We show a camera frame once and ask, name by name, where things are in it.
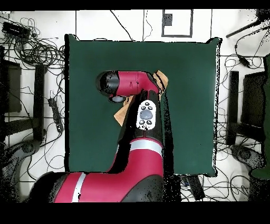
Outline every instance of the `power cord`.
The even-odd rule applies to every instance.
[[[246,59],[246,57],[244,57],[244,56],[242,56],[242,55],[240,55],[240,54],[237,53],[237,47],[238,47],[237,44],[238,44],[238,42],[239,42],[241,39],[243,39],[243,38],[245,38],[245,37],[247,37],[247,36],[253,35],[253,34],[255,34],[255,33],[258,33],[259,31],[266,30],[266,29],[268,29],[268,30],[266,31],[266,33],[264,34],[262,40],[260,41],[259,47],[257,48],[257,51],[255,52],[254,56],[253,56],[252,59],[251,59],[251,60],[252,60],[252,65],[250,65],[250,63],[248,62],[248,60]],[[241,38],[239,38],[239,39],[236,41],[236,44],[235,44],[235,53],[236,53],[236,55],[237,55],[238,58],[239,58],[239,62],[240,62],[243,66],[245,66],[245,67],[247,67],[247,68],[250,68],[250,69],[257,69],[257,68],[260,68],[260,66],[262,65],[262,59],[260,58],[261,63],[260,63],[260,65],[259,65],[258,67],[254,65],[253,60],[254,60],[254,57],[255,57],[256,53],[258,52],[260,46],[262,45],[262,42],[263,42],[265,36],[268,35],[269,30],[270,30],[270,26],[266,26],[266,27],[263,27],[263,28],[260,28],[260,29],[258,29],[258,30],[256,30],[256,31],[254,31],[254,32],[252,32],[252,33],[249,33],[249,34],[247,34],[247,35],[244,35],[244,36],[242,36]]]
[[[113,11],[110,10],[110,12],[113,14],[113,16],[116,18],[117,22],[121,25],[121,27],[126,31],[126,33],[128,34],[129,38],[131,39],[131,41],[134,41],[134,39],[131,38],[129,32],[126,30],[125,27],[123,27],[123,25],[120,23],[119,19],[117,18],[117,16],[114,14]]]
[[[146,11],[146,22],[148,23],[148,21],[147,21],[147,14],[148,14],[148,10]],[[148,25],[151,27],[151,31],[150,31],[150,34],[149,34],[148,36],[146,36],[145,38],[143,38],[143,41],[145,41],[145,39],[146,39],[147,37],[151,36],[151,33],[152,33],[152,31],[153,31],[152,26],[151,26],[149,23],[148,23]]]

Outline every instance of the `green mat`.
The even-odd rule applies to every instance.
[[[70,171],[105,172],[117,150],[121,127],[113,115],[122,104],[108,102],[97,91],[97,75],[105,70],[160,70],[169,79],[175,173],[215,175],[216,56],[221,39],[209,43],[79,41],[66,35],[65,40],[70,54]]]

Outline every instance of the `black cable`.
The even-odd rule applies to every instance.
[[[234,191],[233,191],[233,188],[232,188],[232,181],[233,181],[233,179],[234,178],[237,178],[237,177],[242,177],[242,178],[245,178],[246,180],[248,180],[249,181],[249,179],[246,177],[246,176],[243,176],[243,175],[235,175],[235,176],[233,176],[231,179],[230,179],[230,182],[229,182],[229,184],[230,184],[230,191],[231,191],[231,193],[232,193],[232,196],[233,196],[233,198],[234,198],[234,200],[235,201],[237,201],[236,200],[236,198],[235,198],[235,196],[234,196]]]
[[[48,161],[47,161],[47,158],[46,158],[46,152],[45,152],[45,151],[46,151],[47,131],[46,131],[46,138],[45,138],[45,145],[44,145],[44,158],[45,158],[45,161],[46,161],[48,167],[50,167],[50,168],[52,168],[52,169],[55,169],[55,170],[59,170],[59,169],[63,168],[64,165],[63,165],[61,168],[55,168],[55,167],[52,167],[52,166],[50,165],[52,159],[51,159],[50,162],[48,162]]]
[[[148,14],[148,10],[146,11],[146,22],[148,23],[148,21],[147,21],[147,14]],[[151,36],[151,33],[152,33],[152,31],[153,31],[152,26],[151,26],[149,23],[148,23],[148,25],[151,27],[151,31],[150,31],[150,34],[149,34],[148,36],[146,36],[146,37],[143,39],[143,41],[145,41],[145,39],[146,39],[147,37]]]
[[[55,138],[54,140],[51,140],[50,142],[48,142],[48,143],[46,143],[46,144],[49,144],[49,143],[51,143],[51,142],[54,142],[54,143],[55,143],[55,141],[56,141],[57,139],[59,139],[61,136],[62,136],[62,133],[59,134],[57,138]],[[51,145],[51,147],[50,147],[49,150],[46,152],[46,154],[50,151],[50,149],[52,148],[52,146],[54,145],[54,143]],[[41,158],[40,158],[38,161],[36,161],[36,162],[29,168],[29,170],[30,170],[35,164],[37,164],[43,157],[44,157],[44,155],[41,156]]]
[[[31,165],[31,162],[32,162],[32,155],[30,156],[30,162],[29,162],[28,167],[27,167],[27,174],[28,174],[28,176],[31,177],[31,179],[33,179],[34,181],[36,181],[36,179],[33,178],[33,177],[31,176],[31,174],[29,173],[29,167],[30,167],[30,165]]]
[[[238,44],[238,42],[239,42],[241,39],[243,39],[243,38],[245,38],[245,37],[247,37],[247,36],[253,35],[253,34],[255,34],[255,33],[258,33],[259,31],[266,30],[266,29],[268,29],[268,30],[267,30],[266,33],[264,34],[262,40],[261,40],[260,43],[259,43],[259,46],[258,46],[258,48],[257,48],[257,51],[255,52],[254,56],[253,56],[252,59],[251,59],[251,61],[252,61],[252,66],[255,66],[254,63],[253,63],[254,57],[255,57],[256,53],[258,52],[258,50],[259,50],[259,48],[260,48],[260,46],[261,46],[261,44],[262,44],[262,42],[263,42],[264,37],[265,37],[266,34],[269,32],[270,26],[266,26],[266,27],[260,28],[260,29],[258,29],[258,30],[256,30],[256,31],[252,32],[252,33],[249,33],[249,34],[247,34],[247,35],[244,35],[244,36],[242,36],[241,38],[239,38],[239,39],[236,41],[236,44],[235,44],[235,53],[236,53],[236,55],[238,56],[239,61],[240,61],[244,66],[246,66],[246,67],[248,67],[248,68],[250,68],[250,69],[257,69],[257,68],[260,68],[260,66],[262,65],[262,58],[260,57],[261,63],[260,63],[259,66],[255,66],[255,68],[251,68],[249,62],[248,62],[247,59],[246,59],[246,57],[245,57],[245,56],[242,56],[242,55],[240,55],[240,54],[237,53],[237,50],[236,50],[237,47],[238,47],[237,44]]]
[[[47,172],[48,172],[49,167],[51,167],[50,164],[51,164],[51,162],[53,161],[53,159],[56,158],[56,157],[58,157],[58,156],[63,157],[63,158],[65,159],[65,157],[62,156],[62,155],[56,155],[56,156],[52,157],[52,159],[51,159],[50,162],[48,163]]]
[[[113,16],[116,18],[117,22],[121,25],[121,27],[126,31],[126,33],[128,34],[129,38],[131,39],[131,41],[134,41],[131,36],[129,35],[129,32],[126,30],[125,27],[123,27],[123,25],[120,23],[120,21],[118,20],[117,16],[114,14],[113,11],[110,10],[110,12],[113,14]]]

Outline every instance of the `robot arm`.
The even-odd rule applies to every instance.
[[[50,201],[162,201],[162,128],[159,88],[154,78],[141,71],[107,71],[98,76],[97,88],[112,102],[123,102],[125,97],[134,95],[121,128],[114,163],[107,173],[63,173],[58,184],[51,184],[55,194],[50,192]],[[56,174],[40,178],[35,185],[44,188],[42,179]],[[29,202],[40,193],[34,186]]]

